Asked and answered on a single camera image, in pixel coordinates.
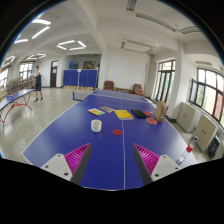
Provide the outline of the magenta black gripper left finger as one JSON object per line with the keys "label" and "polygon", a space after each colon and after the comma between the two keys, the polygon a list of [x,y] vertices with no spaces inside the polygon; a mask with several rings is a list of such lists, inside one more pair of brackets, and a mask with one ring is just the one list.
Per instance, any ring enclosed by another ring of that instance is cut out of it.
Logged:
{"label": "magenta black gripper left finger", "polygon": [[42,169],[79,185],[90,155],[91,144],[87,143],[65,155],[54,155]]}

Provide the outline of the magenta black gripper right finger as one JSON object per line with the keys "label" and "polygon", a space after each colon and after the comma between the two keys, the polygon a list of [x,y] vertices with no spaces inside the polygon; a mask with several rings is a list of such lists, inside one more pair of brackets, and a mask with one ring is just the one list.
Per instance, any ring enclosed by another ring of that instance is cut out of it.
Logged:
{"label": "magenta black gripper right finger", "polygon": [[144,185],[181,170],[168,155],[159,156],[140,145],[133,144],[132,153]]}

